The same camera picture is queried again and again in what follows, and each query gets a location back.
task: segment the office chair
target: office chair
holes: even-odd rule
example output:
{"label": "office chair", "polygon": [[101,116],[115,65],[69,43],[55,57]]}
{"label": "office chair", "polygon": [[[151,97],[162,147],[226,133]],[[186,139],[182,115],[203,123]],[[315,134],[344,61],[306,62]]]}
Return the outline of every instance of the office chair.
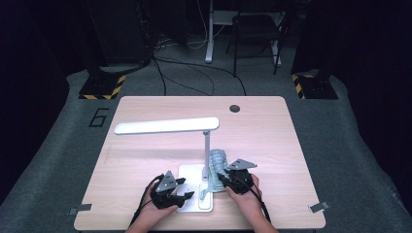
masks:
{"label": "office chair", "polygon": [[[272,56],[276,56],[275,69],[273,72],[273,74],[276,75],[280,51],[291,22],[293,6],[294,1],[292,0],[243,1],[239,7],[237,16],[232,19],[232,34],[226,49],[226,53],[228,53],[230,46],[234,44],[233,77],[236,77],[236,63],[238,58],[256,57],[255,55],[239,56],[239,44],[263,43],[263,48],[260,52],[264,52],[265,49],[275,41],[278,42],[277,53],[272,54]],[[267,13],[280,13],[284,14],[284,17],[279,24],[276,24],[274,19]]]}

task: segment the table top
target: table top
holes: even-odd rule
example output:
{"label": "table top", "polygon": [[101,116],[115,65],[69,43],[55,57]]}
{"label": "table top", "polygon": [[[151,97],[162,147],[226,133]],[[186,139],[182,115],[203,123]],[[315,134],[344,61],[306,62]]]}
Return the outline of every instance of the table top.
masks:
{"label": "table top", "polygon": [[[240,107],[238,113],[229,108]],[[125,230],[143,191],[156,176],[170,170],[178,177],[182,164],[204,163],[202,132],[119,136],[117,124],[130,121],[217,117],[211,149],[224,150],[227,162],[242,158],[257,164],[249,170],[278,229],[316,229],[326,224],[295,133],[288,107],[276,96],[127,96],[120,100],[82,204],[77,230]],[[251,229],[225,192],[214,194],[210,213],[175,213],[154,230]]]}

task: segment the gray carpet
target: gray carpet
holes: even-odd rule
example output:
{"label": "gray carpet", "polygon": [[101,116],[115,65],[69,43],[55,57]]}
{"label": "gray carpet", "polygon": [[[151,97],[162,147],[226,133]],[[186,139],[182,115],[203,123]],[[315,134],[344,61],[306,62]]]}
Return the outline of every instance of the gray carpet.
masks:
{"label": "gray carpet", "polygon": [[[227,40],[223,39],[215,43],[214,60],[208,66],[231,71],[232,57],[224,53]],[[331,206],[325,212],[326,227],[318,232],[412,232],[411,215],[359,135],[344,84],[331,78],[339,100],[298,99],[290,75],[296,43],[297,38],[289,38],[276,76],[272,58],[240,60],[238,76],[247,95],[286,99],[319,199]],[[205,50],[169,46],[154,55],[205,65]],[[161,61],[158,65],[176,82],[165,81],[167,95],[244,95],[241,83],[227,72]],[[164,93],[153,62],[127,75],[114,100],[78,99],[86,78],[87,72],[67,78],[71,89],[65,107],[0,207],[0,232],[77,232],[75,216],[67,212],[82,202],[118,102],[127,95]],[[103,126],[88,127],[98,109],[106,116]]]}

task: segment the desk lamp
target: desk lamp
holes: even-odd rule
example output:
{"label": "desk lamp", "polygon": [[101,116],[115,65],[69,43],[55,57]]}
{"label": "desk lamp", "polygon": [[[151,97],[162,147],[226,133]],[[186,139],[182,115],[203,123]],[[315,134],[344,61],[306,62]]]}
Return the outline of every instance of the desk lamp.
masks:
{"label": "desk lamp", "polygon": [[194,191],[186,204],[178,209],[179,213],[211,212],[213,209],[213,192],[208,192],[201,200],[200,192],[208,187],[210,131],[219,128],[216,117],[168,119],[120,123],[115,128],[117,135],[156,134],[202,131],[205,136],[205,164],[183,164],[179,168],[179,177],[186,182],[177,187],[177,194]]}

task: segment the hand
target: hand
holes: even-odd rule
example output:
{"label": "hand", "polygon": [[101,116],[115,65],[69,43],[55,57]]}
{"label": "hand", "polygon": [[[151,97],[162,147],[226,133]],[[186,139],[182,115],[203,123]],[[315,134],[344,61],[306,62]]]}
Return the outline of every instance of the hand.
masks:
{"label": "hand", "polygon": [[143,205],[145,205],[141,212],[140,215],[136,218],[136,220],[133,222],[133,224],[130,225],[130,227],[127,229],[126,233],[143,233],[143,232],[148,232],[150,229],[152,229],[158,222],[160,222],[162,219],[164,219],[167,216],[172,215],[174,212],[178,210],[178,206],[171,206],[166,209],[158,209],[155,204],[152,202],[152,197],[151,197],[151,192],[152,189],[154,188],[155,183],[153,183],[144,199],[143,199]]}
{"label": "hand", "polygon": [[[258,177],[254,174],[251,174],[251,176],[255,184],[252,187],[252,190],[261,198],[262,193],[258,188]],[[240,212],[252,225],[256,233],[278,232],[276,228],[264,216],[260,202],[251,191],[240,195],[236,194],[230,187],[227,186],[226,192],[229,197],[233,199],[234,202],[236,202],[236,205],[239,208]]]}
{"label": "hand", "polygon": [[[254,186],[252,187],[252,190],[257,194],[261,196],[261,191],[258,188],[258,177],[255,176],[254,174],[251,174],[252,180],[254,181]],[[226,187],[226,192],[229,195],[233,201],[236,202],[237,206],[240,209],[240,212],[248,218],[249,215],[253,214],[256,215],[258,213],[261,213],[261,205],[258,199],[255,197],[255,195],[251,192],[248,191],[244,193],[243,195],[235,193],[230,187]]]}

